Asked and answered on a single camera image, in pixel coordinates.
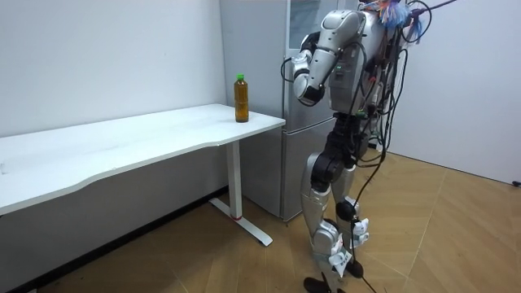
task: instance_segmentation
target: desk leg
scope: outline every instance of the desk leg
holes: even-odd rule
[[[241,225],[251,235],[255,236],[265,246],[270,245],[273,239],[250,221],[243,218],[243,201],[241,194],[241,163],[239,154],[239,141],[226,145],[226,158],[228,160],[228,185],[230,187],[230,206],[228,207],[219,199],[212,199],[210,203],[223,211],[237,224]]]

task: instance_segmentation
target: baseboard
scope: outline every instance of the baseboard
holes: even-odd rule
[[[27,293],[31,290],[50,284],[56,281],[57,279],[65,276],[66,274],[71,273],[72,271],[89,264],[91,261],[97,260],[98,258],[105,256],[109,252],[124,246],[126,243],[129,243],[135,240],[136,238],[139,238],[144,234],[161,227],[162,225],[186,214],[187,212],[202,206],[203,204],[207,203],[210,199],[214,199],[217,196],[225,194],[226,192],[228,192],[228,186],[213,191],[211,194],[206,195],[201,199],[197,199],[193,203],[189,203],[186,206],[179,208],[178,210],[171,212],[166,216],[162,216],[161,218],[152,221],[142,227],[139,227],[136,230],[127,233],[116,240],[113,240],[101,247],[94,249],[91,252],[87,252],[83,256],[80,256],[75,260],[71,260],[67,264],[61,265],[48,273],[44,273],[42,276],[34,278],[33,280],[26,282],[25,284],[18,286],[13,290],[8,291],[7,293]]]

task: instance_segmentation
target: white desk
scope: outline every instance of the white desk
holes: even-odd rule
[[[242,218],[239,139],[284,124],[254,112],[249,122],[237,123],[232,107],[213,104],[0,138],[0,215],[105,177],[226,144],[231,208],[218,199],[211,203],[268,246],[273,240]]]

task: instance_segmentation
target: brown liquid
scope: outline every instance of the brown liquid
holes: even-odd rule
[[[247,83],[244,80],[238,80],[234,84],[235,89],[235,121],[247,122]]]

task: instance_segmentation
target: refrigerator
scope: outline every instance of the refrigerator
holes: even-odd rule
[[[324,16],[356,6],[337,0],[221,0],[226,96],[234,105],[238,73],[248,83],[250,111],[281,117],[274,129],[240,141],[243,196],[289,221],[297,216],[300,181],[306,161],[321,152],[335,120],[329,94],[315,107],[306,107],[293,94],[280,71],[285,58],[300,52],[300,43],[320,29]],[[286,68],[292,79],[291,62]]]

